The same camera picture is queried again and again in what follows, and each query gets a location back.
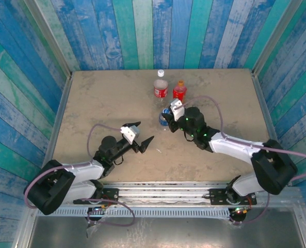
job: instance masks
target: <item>bottle label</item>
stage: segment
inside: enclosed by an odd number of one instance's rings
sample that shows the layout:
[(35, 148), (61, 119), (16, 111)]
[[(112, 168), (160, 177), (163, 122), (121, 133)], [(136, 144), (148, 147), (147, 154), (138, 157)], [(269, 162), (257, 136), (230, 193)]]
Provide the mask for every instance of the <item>bottle label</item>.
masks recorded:
[(173, 90), (173, 98), (178, 98), (179, 100), (181, 100), (181, 102), (183, 102), (185, 100), (185, 94), (186, 94), (185, 91), (179, 93), (179, 92)]
[(158, 98), (163, 98), (163, 97), (166, 97), (167, 94), (168, 94), (168, 88), (166, 89), (154, 89), (154, 94), (156, 97)]

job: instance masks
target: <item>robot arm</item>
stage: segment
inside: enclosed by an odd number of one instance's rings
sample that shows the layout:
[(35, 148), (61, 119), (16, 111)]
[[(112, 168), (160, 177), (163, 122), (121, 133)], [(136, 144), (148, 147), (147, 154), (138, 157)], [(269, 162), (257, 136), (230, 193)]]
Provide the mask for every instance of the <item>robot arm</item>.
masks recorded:
[(231, 181), (228, 193), (232, 191), (233, 198), (263, 190), (277, 195), (297, 173), (296, 165), (287, 154), (267, 152), (263, 149), (238, 144), (229, 139), (282, 149), (278, 142), (273, 140), (266, 143), (251, 142), (228, 135), (227, 138), (224, 138), (219, 130), (206, 125), (204, 116), (197, 107), (184, 108), (181, 106), (181, 101), (175, 99), (169, 107), (170, 114), (162, 114), (171, 132), (180, 129), (184, 132), (185, 137), (192, 137), (192, 140), (187, 138), (186, 140), (194, 142), (200, 149), (224, 153), (253, 166), (254, 173), (239, 176)]
[(140, 146), (137, 144), (135, 138), (139, 136), (139, 125), (140, 122), (123, 125), (120, 129), (122, 139), (119, 141), (113, 136), (104, 137), (91, 161), (73, 165), (48, 161), (37, 176), (54, 167), (67, 165), (67, 168), (42, 177), (30, 189), (28, 199), (45, 215), (53, 213), (61, 204), (80, 198), (100, 199), (103, 186), (98, 179), (106, 177), (119, 158), (121, 162), (117, 165), (121, 164), (126, 152), (132, 149), (135, 153), (144, 153), (153, 140), (154, 136), (143, 141)]

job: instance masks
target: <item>table surface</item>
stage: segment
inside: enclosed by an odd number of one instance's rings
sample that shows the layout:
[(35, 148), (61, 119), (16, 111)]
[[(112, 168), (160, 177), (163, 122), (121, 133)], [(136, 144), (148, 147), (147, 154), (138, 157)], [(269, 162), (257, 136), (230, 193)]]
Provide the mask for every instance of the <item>table surface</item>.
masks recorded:
[[(54, 159), (61, 163), (89, 160), (87, 135), (95, 123), (120, 128), (141, 121), (141, 143), (155, 135), (144, 154), (129, 151), (124, 162), (102, 181), (229, 181), (252, 171), (252, 166), (225, 154), (200, 150), (184, 139), (181, 131), (163, 131), (158, 115), (163, 104), (153, 95), (156, 70), (78, 71), (74, 73), (66, 110), (58, 135)], [(186, 99), (209, 95), (220, 105), (228, 135), (252, 141), (268, 140), (265, 121), (247, 69), (166, 70), (169, 96), (178, 80), (187, 86)], [(194, 103), (207, 125), (220, 129), (212, 102)], [(92, 154), (103, 137), (121, 134), (96, 128), (90, 140)]]

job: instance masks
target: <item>wooden wall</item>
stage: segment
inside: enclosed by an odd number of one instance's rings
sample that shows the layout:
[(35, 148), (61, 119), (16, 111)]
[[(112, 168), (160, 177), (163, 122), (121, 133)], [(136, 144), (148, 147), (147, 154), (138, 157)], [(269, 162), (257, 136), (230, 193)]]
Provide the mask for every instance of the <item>wooden wall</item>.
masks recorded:
[[(281, 145), (306, 153), (306, 0), (282, 34), (259, 79)], [(299, 174), (306, 172), (306, 159), (292, 158)], [(306, 198), (306, 181), (299, 185)]]
[(72, 71), (253, 68), (290, 0), (36, 0)]
[(0, 248), (11, 247), (65, 81), (23, 0), (0, 0)]

